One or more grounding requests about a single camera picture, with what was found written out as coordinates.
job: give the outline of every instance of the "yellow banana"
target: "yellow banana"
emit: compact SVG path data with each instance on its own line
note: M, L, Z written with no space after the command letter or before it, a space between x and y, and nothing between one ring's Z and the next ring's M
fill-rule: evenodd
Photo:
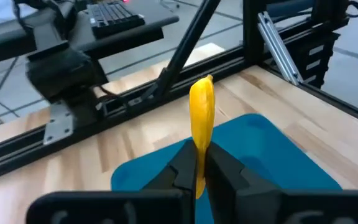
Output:
M215 116L215 95L212 76L198 80L190 88L189 94L191 135L197 147L197 184L196 199L205 188L205 156L211 142Z

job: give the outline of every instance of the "blue mat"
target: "blue mat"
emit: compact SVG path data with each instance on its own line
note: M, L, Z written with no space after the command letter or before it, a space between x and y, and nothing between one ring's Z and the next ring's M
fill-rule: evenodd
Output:
M259 114L247 114L215 127L212 141L281 188L341 190L335 180ZM184 142L119 166L111 177L112 190L140 190L164 168ZM213 223L206 190L196 201L196 222Z

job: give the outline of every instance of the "wooden table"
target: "wooden table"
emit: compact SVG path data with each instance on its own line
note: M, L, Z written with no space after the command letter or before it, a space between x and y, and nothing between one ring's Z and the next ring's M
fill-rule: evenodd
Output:
M222 52L208 44L188 64ZM167 62L106 84L119 93L157 77ZM215 125L261 113L345 189L358 189L358 119L259 67L215 84ZM45 124L48 109L0 126L0 141ZM0 177L0 223L23 223L37 197L57 190L109 190L123 162L190 136L188 97L85 139Z

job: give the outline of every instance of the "desk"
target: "desk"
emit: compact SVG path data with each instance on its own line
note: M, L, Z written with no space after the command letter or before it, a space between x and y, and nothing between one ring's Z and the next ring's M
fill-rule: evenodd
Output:
M223 49L208 44L187 64ZM105 87L120 93L157 77L162 62ZM358 119L262 70L251 67L215 85L215 125L246 113L261 113L345 189L358 189ZM45 124L48 109L0 126L0 141ZM0 223L22 223L29 204L56 190L109 190L123 162L191 134L188 97L85 139L0 177Z
M145 17L145 25L96 40L88 15L84 12L75 15L73 3L70 1L60 3L63 16L68 18L68 23L73 27L68 38L71 46L84 51L94 59L100 59L162 39L162 27L179 21L178 16L152 0L132 0L126 4L131 11ZM54 15L51 9L43 9L27 16L24 21L26 24L36 26L53 20ZM34 39L28 37L16 21L0 24L0 61L34 50L36 50Z

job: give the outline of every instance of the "metal bracket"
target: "metal bracket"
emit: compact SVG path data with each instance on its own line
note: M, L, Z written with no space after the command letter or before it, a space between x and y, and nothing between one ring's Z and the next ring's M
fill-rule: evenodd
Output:
M272 19L266 11L258 13L258 30L270 53L272 53L284 79L294 85L303 83L303 79L292 60L290 53L285 47L280 34L278 34Z
M64 101L50 105L50 120L45 125L44 145L64 139L73 134L74 116Z

